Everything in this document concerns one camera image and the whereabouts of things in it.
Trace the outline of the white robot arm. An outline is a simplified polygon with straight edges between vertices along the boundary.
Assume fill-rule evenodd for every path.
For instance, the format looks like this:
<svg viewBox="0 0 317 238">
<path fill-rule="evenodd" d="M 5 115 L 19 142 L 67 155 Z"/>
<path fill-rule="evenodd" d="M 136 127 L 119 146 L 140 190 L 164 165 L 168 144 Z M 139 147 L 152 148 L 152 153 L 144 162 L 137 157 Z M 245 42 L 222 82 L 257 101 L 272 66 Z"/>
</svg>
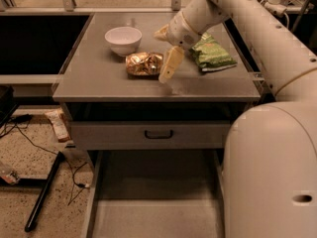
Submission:
<svg viewBox="0 0 317 238">
<path fill-rule="evenodd" d="M 317 238 L 316 57 L 257 0 L 192 0 L 156 33 L 170 43 L 160 82 L 209 28 L 231 19 L 269 99 L 228 133 L 222 165 L 226 238 Z"/>
</svg>

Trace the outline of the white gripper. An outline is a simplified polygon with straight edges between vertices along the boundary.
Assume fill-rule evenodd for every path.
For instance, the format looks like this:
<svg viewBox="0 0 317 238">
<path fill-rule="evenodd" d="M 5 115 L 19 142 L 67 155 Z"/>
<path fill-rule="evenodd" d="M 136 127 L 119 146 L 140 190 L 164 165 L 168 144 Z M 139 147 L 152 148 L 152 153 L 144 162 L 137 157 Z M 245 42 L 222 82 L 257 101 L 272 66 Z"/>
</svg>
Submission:
<svg viewBox="0 0 317 238">
<path fill-rule="evenodd" d="M 200 40 L 200 36 L 186 23 L 183 13 L 178 12 L 168 25 L 154 33 L 154 38 L 163 42 L 169 41 L 173 45 L 164 54 L 158 77 L 160 83 L 167 83 L 181 65 L 184 50 L 190 50 Z"/>
</svg>

